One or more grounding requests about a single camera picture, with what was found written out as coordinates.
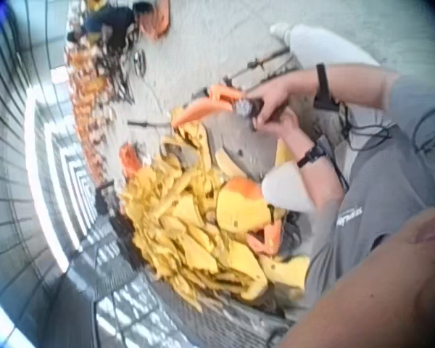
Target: pile of yellow plastic parts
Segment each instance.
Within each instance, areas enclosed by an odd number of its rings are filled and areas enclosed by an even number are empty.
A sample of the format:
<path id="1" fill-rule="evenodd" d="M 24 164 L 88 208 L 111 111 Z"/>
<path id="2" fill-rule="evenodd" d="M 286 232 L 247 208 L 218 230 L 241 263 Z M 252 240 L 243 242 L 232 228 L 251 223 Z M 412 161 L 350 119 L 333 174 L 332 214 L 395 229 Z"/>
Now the pile of yellow plastic parts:
<path id="1" fill-rule="evenodd" d="M 273 216 L 262 199 L 252 201 L 247 214 L 236 214 L 245 197 L 225 189 L 226 183 L 249 179 L 230 178 L 231 173 L 212 165 L 204 126 L 188 123 L 164 137 L 162 145 L 176 151 L 163 152 L 141 168 L 122 194 L 135 227 L 133 242 L 157 278 L 200 312 L 219 293 L 251 302 L 269 282 L 302 290 L 307 258 L 283 264 L 247 246 L 245 233 Z M 186 165 L 177 152 L 192 153 L 196 160 Z M 274 214 L 281 217 L 283 211 Z"/>

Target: concrete floor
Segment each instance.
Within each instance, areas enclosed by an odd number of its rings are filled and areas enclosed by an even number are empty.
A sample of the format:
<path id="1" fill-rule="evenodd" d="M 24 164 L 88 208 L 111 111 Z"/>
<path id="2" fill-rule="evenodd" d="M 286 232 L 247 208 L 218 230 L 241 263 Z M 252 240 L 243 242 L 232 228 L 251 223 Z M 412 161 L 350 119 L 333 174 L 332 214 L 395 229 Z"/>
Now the concrete floor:
<path id="1" fill-rule="evenodd" d="M 109 175 L 122 181 L 117 151 L 125 141 L 143 143 L 150 154 L 159 148 L 156 130 L 129 128 L 126 120 L 167 122 L 167 111 L 188 102 L 199 88 L 281 48 L 268 32 L 275 22 L 323 26 L 363 47 L 383 66 L 435 83 L 435 16 L 424 1 L 171 0 L 168 34 L 137 44 L 145 50 L 147 68 L 145 82 L 130 76 L 136 103 L 114 106 L 117 122 L 105 147 Z M 251 72 L 235 82 L 246 88 L 263 75 Z M 238 162 L 255 178 L 272 166 L 274 139 L 251 133 L 229 115 L 212 117 L 206 124 L 212 142 L 223 139 L 233 156 L 243 150 Z"/>

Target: black strap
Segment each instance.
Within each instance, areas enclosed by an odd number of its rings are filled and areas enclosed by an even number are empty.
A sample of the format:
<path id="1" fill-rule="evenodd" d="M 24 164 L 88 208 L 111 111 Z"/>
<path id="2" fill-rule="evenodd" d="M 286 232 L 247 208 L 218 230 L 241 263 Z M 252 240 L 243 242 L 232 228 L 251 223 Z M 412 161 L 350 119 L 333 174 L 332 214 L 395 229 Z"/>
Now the black strap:
<path id="1" fill-rule="evenodd" d="M 314 108 L 338 112 L 340 110 L 339 103 L 335 102 L 328 89 L 326 66 L 318 64 L 316 70 L 318 71 L 319 88 L 314 98 Z"/>
<path id="2" fill-rule="evenodd" d="M 307 163 L 314 163 L 319 158 L 326 155 L 326 151 L 318 144 L 315 144 L 311 149 L 306 152 L 306 154 L 304 154 L 304 157 L 297 162 L 298 168 L 303 168 Z"/>

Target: white logo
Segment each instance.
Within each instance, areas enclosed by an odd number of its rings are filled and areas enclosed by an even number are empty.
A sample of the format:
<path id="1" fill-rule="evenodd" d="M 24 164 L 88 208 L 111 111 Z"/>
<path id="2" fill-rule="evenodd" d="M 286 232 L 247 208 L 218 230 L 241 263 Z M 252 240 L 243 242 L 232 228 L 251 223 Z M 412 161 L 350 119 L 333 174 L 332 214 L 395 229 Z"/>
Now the white logo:
<path id="1" fill-rule="evenodd" d="M 339 215 L 339 218 L 336 221 L 336 225 L 343 227 L 348 221 L 353 220 L 354 218 L 360 216 L 362 213 L 363 213 L 362 207 L 355 208 L 355 209 L 348 209 Z"/>

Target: black wristwatch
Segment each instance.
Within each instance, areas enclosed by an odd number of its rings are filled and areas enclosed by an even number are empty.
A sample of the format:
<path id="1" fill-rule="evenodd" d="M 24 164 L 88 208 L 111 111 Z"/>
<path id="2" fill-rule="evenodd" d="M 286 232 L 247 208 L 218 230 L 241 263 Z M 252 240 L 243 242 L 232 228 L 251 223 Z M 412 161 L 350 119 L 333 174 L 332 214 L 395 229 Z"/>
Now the black wristwatch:
<path id="1" fill-rule="evenodd" d="M 320 147 L 318 144 L 314 145 L 311 149 L 306 151 L 306 154 L 304 154 L 304 157 L 301 158 L 300 161 L 298 161 L 297 165 L 298 168 L 303 168 L 307 163 L 314 163 L 322 156 L 326 156 L 326 152 L 323 150 L 322 147 Z"/>

